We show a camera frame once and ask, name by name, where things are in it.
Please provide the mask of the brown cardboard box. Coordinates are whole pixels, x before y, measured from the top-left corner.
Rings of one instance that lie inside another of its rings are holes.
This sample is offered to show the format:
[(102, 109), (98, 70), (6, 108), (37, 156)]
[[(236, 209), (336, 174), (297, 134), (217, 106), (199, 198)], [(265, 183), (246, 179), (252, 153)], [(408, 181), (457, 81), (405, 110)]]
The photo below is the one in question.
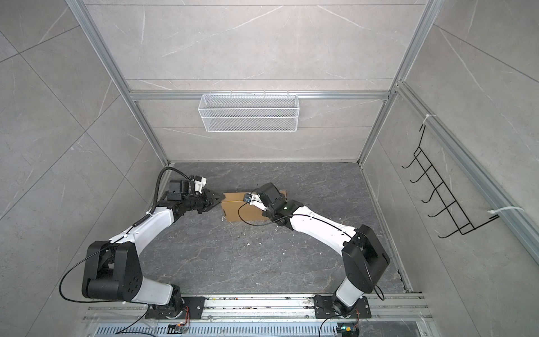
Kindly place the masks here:
[(258, 224), (266, 223), (269, 218), (262, 215), (262, 211), (250, 204), (245, 204), (244, 195), (245, 192), (230, 192), (225, 193), (225, 199), (220, 203), (223, 216), (229, 222), (242, 222), (245, 220), (247, 223)]

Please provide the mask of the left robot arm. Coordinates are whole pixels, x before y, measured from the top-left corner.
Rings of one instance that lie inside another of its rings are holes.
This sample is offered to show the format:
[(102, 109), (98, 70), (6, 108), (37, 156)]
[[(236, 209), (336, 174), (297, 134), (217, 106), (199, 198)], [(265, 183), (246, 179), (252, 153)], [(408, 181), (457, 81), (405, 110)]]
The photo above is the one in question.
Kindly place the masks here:
[(108, 241), (96, 241), (87, 249), (81, 293), (86, 299), (178, 307), (178, 286), (143, 275), (139, 256), (161, 232), (189, 211), (206, 213), (225, 198), (205, 188), (206, 179), (172, 180), (164, 196), (138, 222)]

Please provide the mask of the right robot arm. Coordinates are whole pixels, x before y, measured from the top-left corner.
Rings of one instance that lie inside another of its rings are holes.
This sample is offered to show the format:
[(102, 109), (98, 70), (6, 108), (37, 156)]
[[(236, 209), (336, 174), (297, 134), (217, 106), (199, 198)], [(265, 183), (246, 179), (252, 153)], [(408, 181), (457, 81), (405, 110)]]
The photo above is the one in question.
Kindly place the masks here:
[(273, 183), (245, 194), (244, 202), (260, 209), (272, 223), (307, 234), (342, 257), (345, 278), (331, 298), (335, 315), (347, 317), (366, 293), (377, 291), (390, 257), (372, 228), (345, 226), (321, 216), (303, 203), (287, 199)]

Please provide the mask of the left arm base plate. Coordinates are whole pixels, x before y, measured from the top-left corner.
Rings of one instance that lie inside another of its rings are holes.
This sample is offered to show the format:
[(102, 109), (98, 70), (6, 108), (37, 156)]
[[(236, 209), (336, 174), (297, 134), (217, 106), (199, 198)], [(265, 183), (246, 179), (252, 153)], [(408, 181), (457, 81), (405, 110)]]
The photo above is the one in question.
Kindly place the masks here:
[(182, 297), (172, 299), (168, 305), (151, 305), (145, 314), (146, 319), (153, 320), (184, 320), (187, 315), (191, 320), (202, 318), (206, 298), (203, 296)]

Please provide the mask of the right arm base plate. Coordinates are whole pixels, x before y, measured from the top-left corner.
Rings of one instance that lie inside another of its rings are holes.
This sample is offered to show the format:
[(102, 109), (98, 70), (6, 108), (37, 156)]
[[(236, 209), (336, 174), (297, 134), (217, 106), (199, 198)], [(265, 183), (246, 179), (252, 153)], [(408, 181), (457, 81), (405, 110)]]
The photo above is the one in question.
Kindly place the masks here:
[(358, 299), (353, 306), (346, 306), (335, 296), (316, 295), (313, 297), (315, 317), (326, 319), (330, 317), (342, 318), (372, 318), (370, 305), (366, 297)]

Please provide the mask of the aluminium mounting rail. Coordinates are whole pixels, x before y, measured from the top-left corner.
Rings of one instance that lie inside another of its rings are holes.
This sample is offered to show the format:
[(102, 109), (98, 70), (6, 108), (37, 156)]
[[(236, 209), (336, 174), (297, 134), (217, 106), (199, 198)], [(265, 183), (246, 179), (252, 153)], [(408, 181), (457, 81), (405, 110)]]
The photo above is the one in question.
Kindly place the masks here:
[(333, 317), (344, 321), (431, 322), (420, 293), (387, 293), (380, 300), (364, 295), (349, 316), (337, 316), (330, 295), (213, 294), (183, 296), (193, 322), (317, 322)]

